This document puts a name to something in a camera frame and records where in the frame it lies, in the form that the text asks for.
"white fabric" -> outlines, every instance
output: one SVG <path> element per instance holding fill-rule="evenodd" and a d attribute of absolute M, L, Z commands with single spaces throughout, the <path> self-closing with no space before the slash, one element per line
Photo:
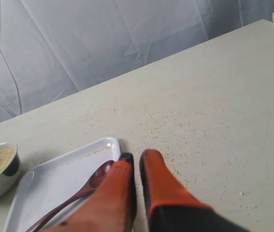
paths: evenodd
<path fill-rule="evenodd" d="M 0 0 L 0 122 L 272 12 L 274 0 Z"/>

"wooden spoon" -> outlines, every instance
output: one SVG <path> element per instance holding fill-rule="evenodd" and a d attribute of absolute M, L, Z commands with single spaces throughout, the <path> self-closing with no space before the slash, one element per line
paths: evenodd
<path fill-rule="evenodd" d="M 76 200 L 90 195 L 95 189 L 101 184 L 101 182 L 107 176 L 110 170 L 113 160 L 106 161 L 102 166 L 100 166 L 93 175 L 88 179 L 88 181 L 83 185 L 83 187 L 67 201 L 44 215 L 39 221 L 33 224 L 26 232 L 38 232 L 46 223 L 48 223 L 56 214 L 58 214 L 63 208 Z"/>

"rectangular tray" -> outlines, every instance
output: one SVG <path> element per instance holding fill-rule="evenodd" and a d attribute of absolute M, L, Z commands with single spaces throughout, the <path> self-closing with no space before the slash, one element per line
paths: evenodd
<path fill-rule="evenodd" d="M 4 232 L 26 231 L 74 195 L 105 161 L 118 160 L 120 153 L 118 140 L 106 137 L 31 169 L 18 185 Z M 58 224 L 85 201 L 81 199 L 67 206 L 44 228 Z"/>

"white bowl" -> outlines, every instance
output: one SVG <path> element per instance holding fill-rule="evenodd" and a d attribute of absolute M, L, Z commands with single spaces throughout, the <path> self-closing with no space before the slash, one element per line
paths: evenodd
<path fill-rule="evenodd" d="M 0 144 L 0 150 L 6 148 L 14 149 L 14 156 L 6 168 L 0 172 L 0 196 L 14 185 L 20 175 L 21 170 L 21 163 L 17 154 L 16 144 L 11 142 Z"/>

